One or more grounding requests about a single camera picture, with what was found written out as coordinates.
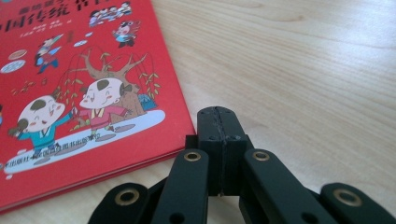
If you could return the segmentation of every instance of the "cartoon child in pink clothes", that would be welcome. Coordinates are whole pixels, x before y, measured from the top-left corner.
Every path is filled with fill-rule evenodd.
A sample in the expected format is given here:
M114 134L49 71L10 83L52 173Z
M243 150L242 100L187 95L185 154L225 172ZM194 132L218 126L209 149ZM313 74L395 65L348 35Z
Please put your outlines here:
M124 87L123 83L114 77L99 79L88 87L79 103L80 106L87 109L80 110L78 116L90 119L92 135L96 134L96 131L101 128L114 132L111 125L111 114L122 117L130 114L131 111L128 109L114 104L120 101L121 96L126 91L131 90L130 85Z

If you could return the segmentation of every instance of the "wood grain surface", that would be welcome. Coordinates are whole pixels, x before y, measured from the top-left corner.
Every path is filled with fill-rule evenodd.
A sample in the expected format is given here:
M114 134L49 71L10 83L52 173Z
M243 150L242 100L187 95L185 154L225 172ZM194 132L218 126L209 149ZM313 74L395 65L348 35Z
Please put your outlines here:
M254 146L313 191L352 185L396 216L396 2L153 0L191 118L233 110ZM151 187L173 160L0 216L87 223L119 184ZM236 197L210 198L208 223L244 223Z

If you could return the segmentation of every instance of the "cartoon child in blue clothes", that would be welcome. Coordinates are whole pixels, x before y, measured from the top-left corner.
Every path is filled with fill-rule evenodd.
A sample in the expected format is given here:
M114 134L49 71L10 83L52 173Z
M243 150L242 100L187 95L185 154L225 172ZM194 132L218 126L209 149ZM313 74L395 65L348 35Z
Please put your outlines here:
M69 113L59 119L64 109L65 105L57 103L50 95L38 97L23 109L17 127L10 129L8 134L19 140L30 138L35 151L33 159L37 159L41 149L46 147L54 150L59 147L55 143L56 128L77 114L76 108L73 107Z

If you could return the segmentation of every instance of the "light wood tabletop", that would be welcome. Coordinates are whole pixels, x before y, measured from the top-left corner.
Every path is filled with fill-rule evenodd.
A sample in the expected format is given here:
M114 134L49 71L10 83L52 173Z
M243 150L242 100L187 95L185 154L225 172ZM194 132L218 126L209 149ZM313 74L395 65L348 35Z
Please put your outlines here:
M153 0L191 119L234 111L257 148L308 189L352 185L396 217L396 2ZM173 160L0 216L87 223L119 184L151 187ZM209 198L208 223L244 223L237 197Z

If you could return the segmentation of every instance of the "book cover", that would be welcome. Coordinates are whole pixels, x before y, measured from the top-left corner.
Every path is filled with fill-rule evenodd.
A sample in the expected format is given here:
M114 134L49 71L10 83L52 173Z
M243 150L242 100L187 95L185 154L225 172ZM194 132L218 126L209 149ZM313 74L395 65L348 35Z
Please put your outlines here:
M194 134L150 1L2 0L0 18L0 213Z

